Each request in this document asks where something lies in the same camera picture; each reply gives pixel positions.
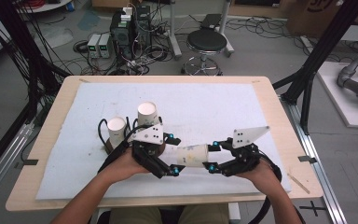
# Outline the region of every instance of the black stool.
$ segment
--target black stool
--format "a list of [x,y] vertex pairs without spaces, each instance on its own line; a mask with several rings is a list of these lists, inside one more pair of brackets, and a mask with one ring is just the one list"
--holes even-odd
[[203,73],[206,76],[221,76],[217,63],[207,58],[208,55],[220,53],[227,45],[226,38],[214,30],[201,29],[190,33],[187,37],[187,45],[190,49],[200,54],[199,57],[190,58],[182,67],[182,73],[191,76]]

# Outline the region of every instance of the human hand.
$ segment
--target human hand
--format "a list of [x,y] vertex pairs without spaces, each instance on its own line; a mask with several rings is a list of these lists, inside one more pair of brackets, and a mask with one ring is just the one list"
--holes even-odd
[[254,170],[237,174],[237,176],[249,179],[260,192],[269,197],[284,192],[281,182],[273,173],[271,166],[263,159],[260,160]]
[[131,153],[132,148],[127,148],[119,158],[106,166],[98,175],[112,185],[136,174],[149,173],[142,165],[135,161]]

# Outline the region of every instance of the cardboard box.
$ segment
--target cardboard box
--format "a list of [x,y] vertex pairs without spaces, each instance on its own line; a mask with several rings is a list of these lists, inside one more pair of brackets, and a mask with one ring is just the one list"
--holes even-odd
[[96,8],[121,8],[126,7],[129,3],[136,6],[142,0],[92,0],[91,2],[92,6]]
[[289,14],[287,30],[291,35],[319,38],[340,7],[338,0],[299,0]]

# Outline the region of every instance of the human arm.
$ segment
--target human arm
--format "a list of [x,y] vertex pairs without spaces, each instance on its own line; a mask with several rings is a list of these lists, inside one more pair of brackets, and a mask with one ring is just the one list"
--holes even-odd
[[266,194],[272,205],[275,223],[301,223],[292,201],[286,191],[284,191],[268,162],[260,160],[260,163],[254,170],[238,174],[237,176],[249,179],[260,192]]
[[131,150],[109,164],[71,200],[51,223],[88,223],[109,187],[135,174],[147,173],[132,157]]

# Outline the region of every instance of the stool seat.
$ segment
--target stool seat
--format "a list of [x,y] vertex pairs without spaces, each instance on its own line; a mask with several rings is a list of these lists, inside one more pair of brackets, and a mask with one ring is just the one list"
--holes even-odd
[[227,40],[223,35],[213,30],[198,30],[188,35],[187,44],[196,51],[215,54],[226,47]]

